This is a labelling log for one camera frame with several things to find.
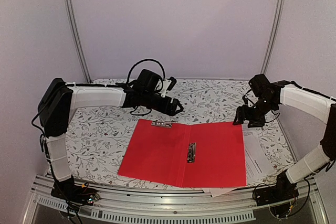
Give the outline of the red file folder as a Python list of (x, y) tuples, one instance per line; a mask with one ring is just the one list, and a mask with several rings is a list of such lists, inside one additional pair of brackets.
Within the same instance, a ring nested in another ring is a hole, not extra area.
[[(202, 175), (202, 161), (197, 149), (204, 143), (204, 137), (211, 131), (234, 126), (231, 122), (173, 123), (168, 129), (152, 126), (151, 123), (149, 120), (138, 120), (118, 175), (183, 188), (201, 188), (198, 180)], [(186, 160), (190, 143), (196, 143), (194, 163)]]

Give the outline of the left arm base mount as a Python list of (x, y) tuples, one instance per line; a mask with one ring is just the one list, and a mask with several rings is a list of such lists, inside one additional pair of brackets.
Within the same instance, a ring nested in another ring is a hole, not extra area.
[(88, 183), (84, 183), (83, 186), (76, 185), (72, 176), (62, 182), (55, 179), (51, 195), (80, 206), (92, 206), (100, 199), (100, 195), (97, 190), (90, 188)]

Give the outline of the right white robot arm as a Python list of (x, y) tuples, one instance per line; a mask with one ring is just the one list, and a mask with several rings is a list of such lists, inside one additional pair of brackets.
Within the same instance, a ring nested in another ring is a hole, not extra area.
[(315, 175), (323, 168), (329, 169), (335, 162), (335, 98), (298, 85), (295, 81), (270, 82), (264, 74), (257, 74), (249, 82), (249, 90), (256, 97), (250, 101), (243, 96), (244, 104), (236, 110), (233, 124), (247, 123), (248, 128), (266, 125), (266, 115), (279, 110), (281, 105), (294, 108), (305, 114), (307, 125), (299, 123), (294, 130), (288, 119), (285, 124), (292, 137), (298, 137), (296, 150), (302, 158), (278, 175), (277, 183), (271, 190), (276, 201), (284, 200), (291, 194), (292, 186), (298, 181)]

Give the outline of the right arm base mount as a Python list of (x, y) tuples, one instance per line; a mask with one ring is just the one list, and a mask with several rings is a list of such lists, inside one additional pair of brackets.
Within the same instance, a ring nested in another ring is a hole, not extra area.
[(257, 206), (275, 204), (287, 200), (287, 203), (283, 205), (270, 208), (271, 214), (278, 219), (289, 217), (297, 203), (298, 196), (297, 183), (292, 184), (287, 178), (286, 172), (282, 172), (277, 176), (275, 185), (269, 186), (261, 183), (255, 187), (252, 194)]

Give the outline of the printed white paper sheets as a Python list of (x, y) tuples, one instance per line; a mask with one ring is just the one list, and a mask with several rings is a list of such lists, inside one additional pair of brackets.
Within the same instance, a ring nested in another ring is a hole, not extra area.
[(202, 161), (200, 187), (207, 188), (213, 197), (251, 186), (272, 171), (257, 134), (237, 126), (211, 131), (197, 153)]

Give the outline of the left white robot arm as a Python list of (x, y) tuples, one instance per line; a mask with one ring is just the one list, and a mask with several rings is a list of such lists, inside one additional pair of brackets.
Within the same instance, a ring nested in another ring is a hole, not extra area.
[(143, 106), (150, 111), (175, 116), (183, 112), (182, 104), (166, 94), (175, 84), (175, 78), (164, 79), (147, 69), (133, 81), (115, 84), (76, 84), (55, 78), (43, 95), (34, 118), (40, 121), (38, 129), (42, 131), (43, 151), (54, 181), (59, 183), (58, 192), (67, 200), (78, 195), (66, 149), (66, 132), (77, 109), (99, 106), (136, 109)]

